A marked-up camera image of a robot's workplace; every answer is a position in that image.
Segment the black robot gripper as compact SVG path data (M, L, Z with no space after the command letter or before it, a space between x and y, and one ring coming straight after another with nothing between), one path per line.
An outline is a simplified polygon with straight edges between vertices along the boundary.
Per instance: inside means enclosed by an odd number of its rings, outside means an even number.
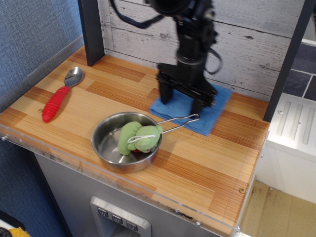
M204 107L211 107L217 90L204 77L206 55L189 60L179 57L176 65L159 63L158 75L160 99L167 104L177 90L193 98L191 114L194 119Z

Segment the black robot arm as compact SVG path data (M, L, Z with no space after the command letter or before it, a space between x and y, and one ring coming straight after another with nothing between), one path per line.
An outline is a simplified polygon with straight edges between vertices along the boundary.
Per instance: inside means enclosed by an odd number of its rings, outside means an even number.
M212 1L150 0L148 3L160 15L174 19L179 41L177 64L158 64L160 98L167 104L177 90L193 99L191 114L199 114L212 105L217 94L204 76L208 53L217 36Z

